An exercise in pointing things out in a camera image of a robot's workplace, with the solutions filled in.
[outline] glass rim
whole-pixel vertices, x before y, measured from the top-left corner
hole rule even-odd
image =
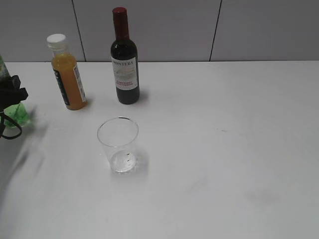
[[[102,140],[101,140],[100,137],[99,137],[99,132],[100,132],[101,128],[102,128],[103,125],[105,125],[106,123],[108,123],[108,122],[110,122],[110,121],[112,121],[112,120],[118,120],[118,119],[129,120],[130,122],[132,122],[132,123],[136,126],[137,132],[136,132],[135,137],[134,137],[130,142],[128,142],[128,143],[126,143],[126,144],[123,144],[123,145],[111,146],[111,145],[105,144],[104,142],[102,142]],[[134,120],[132,120],[132,119],[130,119],[130,118],[127,118],[127,117],[118,116],[118,117],[114,117],[114,118],[108,119],[107,121],[103,122],[103,124],[101,124],[101,125],[98,127],[97,138],[98,138],[99,142],[100,142],[101,144],[105,145],[105,146],[108,146],[108,147],[111,147],[111,148],[120,148],[120,147],[124,147],[124,146],[129,145],[130,143],[132,143],[132,142],[138,137],[139,131],[140,131],[139,125],[138,125]]]

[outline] red wine bottle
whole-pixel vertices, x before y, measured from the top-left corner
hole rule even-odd
[[[116,93],[122,104],[133,104],[140,97],[138,51],[129,37],[128,16],[124,7],[113,9],[116,40],[111,57]]]

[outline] panel seam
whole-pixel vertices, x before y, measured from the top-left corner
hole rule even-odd
[[[75,7],[74,7],[74,2],[73,2],[73,0],[71,0],[71,2],[72,2],[73,12],[74,12],[74,16],[75,16],[76,26],[77,26],[77,28],[78,28],[78,33],[79,33],[79,37],[80,37],[80,42],[81,42],[82,52],[83,52],[83,56],[84,56],[84,61],[86,62],[86,57],[85,57],[85,52],[84,52],[84,47],[83,47],[81,32],[80,32],[79,23],[78,23],[78,18],[77,18],[77,16],[76,16],[76,11],[75,11]]]
[[[212,42],[212,44],[211,44],[211,49],[210,49],[209,61],[211,60],[211,56],[212,56],[212,53],[213,53],[213,47],[214,47],[214,43],[215,43],[216,32],[217,32],[217,27],[218,27],[218,21],[219,21],[220,9],[221,9],[221,4],[222,4],[222,2],[223,2],[223,0],[220,0],[219,10],[218,10],[218,16],[217,16],[217,21],[216,21],[216,26],[215,26],[215,32],[214,32],[214,37],[213,37],[213,42]]]

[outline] black strap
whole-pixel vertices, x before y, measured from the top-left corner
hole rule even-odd
[[[0,121],[0,138],[3,137],[5,139],[15,139],[15,138],[18,138],[22,134],[22,128],[17,122],[15,122],[9,116],[6,116],[4,114],[4,112],[0,113],[0,117],[1,117],[1,121]],[[20,133],[18,133],[15,136],[5,136],[5,135],[3,135],[4,129],[5,129],[4,120],[7,120],[10,123],[12,123],[13,125],[15,125],[20,130]]]

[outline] white wall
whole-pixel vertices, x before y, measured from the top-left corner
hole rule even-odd
[[[211,60],[319,60],[318,9],[318,0],[223,0]]]
[[[87,61],[109,61],[112,9],[128,9],[140,61],[319,60],[319,1],[74,0]],[[1,0],[5,61],[50,61],[46,37],[64,33],[84,60],[72,0]]]
[[[4,61],[50,61],[50,34],[64,33],[79,61],[84,61],[70,0],[1,0],[0,54]]]
[[[209,61],[220,0],[74,0],[88,61],[110,61],[112,9],[128,10],[140,61]]]

